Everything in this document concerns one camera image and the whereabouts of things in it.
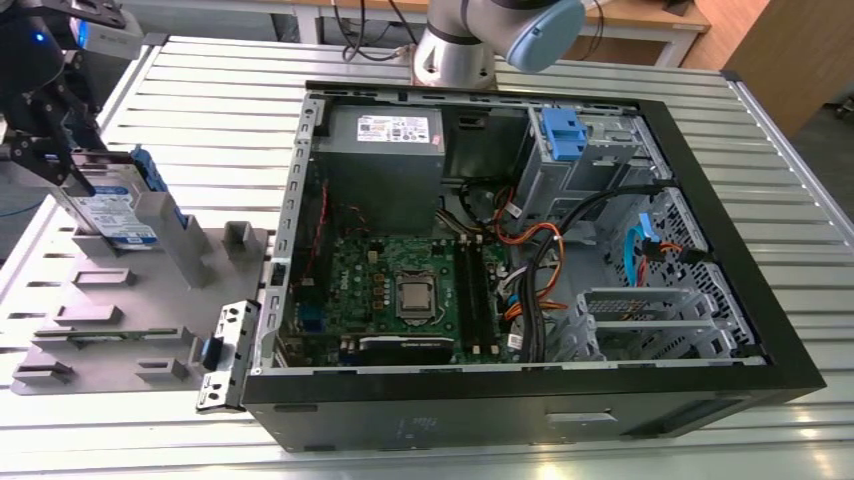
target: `power supply label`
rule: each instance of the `power supply label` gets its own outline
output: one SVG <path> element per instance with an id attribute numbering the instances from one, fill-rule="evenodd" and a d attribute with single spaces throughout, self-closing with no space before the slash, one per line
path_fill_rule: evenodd
<path id="1" fill-rule="evenodd" d="M 156 243 L 157 236 L 148 225 L 141 223 L 133 214 L 133 197 L 124 187 L 94 186 L 93 197 L 74 198 L 81 210 L 101 235 L 114 242 L 144 246 Z"/>
<path id="2" fill-rule="evenodd" d="M 360 142 L 429 143 L 427 117 L 359 117 Z"/>

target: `ram slot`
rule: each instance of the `ram slot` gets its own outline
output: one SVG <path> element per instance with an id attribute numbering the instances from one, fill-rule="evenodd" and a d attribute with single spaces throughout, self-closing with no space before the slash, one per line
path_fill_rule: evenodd
<path id="1" fill-rule="evenodd" d="M 473 293 L 468 275 L 468 245 L 457 242 L 453 246 L 453 283 L 456 286 L 456 315 L 459 318 L 459 334 L 463 350 L 471 352 L 479 348 L 477 328 L 475 318 Z"/>
<path id="2" fill-rule="evenodd" d="M 495 345 L 495 328 L 492 325 L 492 310 L 489 308 L 488 273 L 480 245 L 468 246 L 468 284 L 468 296 L 475 313 L 475 337 L 477 338 L 480 353 L 489 353 Z"/>

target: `open computer tower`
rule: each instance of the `open computer tower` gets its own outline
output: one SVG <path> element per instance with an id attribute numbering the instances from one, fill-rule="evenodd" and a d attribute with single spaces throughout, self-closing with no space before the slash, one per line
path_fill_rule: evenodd
<path id="1" fill-rule="evenodd" d="M 417 449 L 678 436 L 823 387 L 663 103 L 307 92 L 263 304 L 222 315 L 198 410 L 288 451 Z M 560 253 L 537 226 L 573 214 Z"/>

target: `white label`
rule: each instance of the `white label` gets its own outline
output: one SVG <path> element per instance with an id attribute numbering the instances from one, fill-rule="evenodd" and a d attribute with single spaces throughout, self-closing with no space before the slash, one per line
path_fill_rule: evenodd
<path id="1" fill-rule="evenodd" d="M 360 142 L 429 143 L 427 117 L 359 117 Z"/>
<path id="2" fill-rule="evenodd" d="M 702 25 L 686 25 L 684 23 L 675 23 L 672 25 L 672 28 L 675 28 L 676 30 L 695 30 L 698 32 L 703 31 Z"/>
<path id="3" fill-rule="evenodd" d="M 507 347 L 513 350 L 521 350 L 521 335 L 511 333 L 507 335 Z"/>
<path id="4" fill-rule="evenodd" d="M 515 203 L 512 202 L 507 202 L 504 210 L 507 210 L 507 213 L 509 213 L 513 218 L 519 218 L 519 216 L 521 215 L 521 209 L 516 207 Z"/>
<path id="5" fill-rule="evenodd" d="M 148 225 L 133 214 L 132 196 L 124 187 L 94 187 L 93 197 L 77 197 L 74 202 L 80 210 L 106 238 L 140 247 L 157 241 Z"/>

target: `table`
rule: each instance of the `table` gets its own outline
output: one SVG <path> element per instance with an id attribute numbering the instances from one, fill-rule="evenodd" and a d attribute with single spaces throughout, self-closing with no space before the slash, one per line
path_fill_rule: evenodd
<path id="1" fill-rule="evenodd" d="M 698 70 L 561 62 L 521 75 L 497 62 L 496 71 L 501 90 L 667 103 L 827 388 L 675 439 L 297 455 L 248 414 L 196 415 L 194 392 L 17 397 L 5 388 L 10 371 L 77 252 L 72 222 L 46 201 L 0 270 L 0 473 L 312 480 L 850 475 L 854 229 L 750 93 Z M 395 62 L 343 64 L 337 47 L 180 37 L 146 47 L 128 68 L 100 116 L 105 141 L 117 150 L 145 145 L 202 226 L 248 220 L 276 228 L 308 79 L 404 84 L 408 70 Z"/>
<path id="2" fill-rule="evenodd" d="M 300 40 L 317 44 L 321 39 L 320 18 L 333 17 L 331 0 L 291 0 L 299 22 Z M 396 0 L 395 2 L 411 23 L 427 23 L 429 0 Z M 343 18 L 359 18 L 359 0 L 337 0 Z M 385 0 L 365 2 L 365 18 L 393 20 L 397 16 Z M 611 0 L 603 5 L 604 38 L 651 40 L 663 42 L 656 67 L 678 67 L 694 44 L 696 36 L 708 30 L 710 24 L 696 6 L 691 5 L 684 17 L 662 10 L 662 2 L 649 0 Z M 587 22 L 581 35 L 593 36 L 599 12 L 587 11 Z"/>

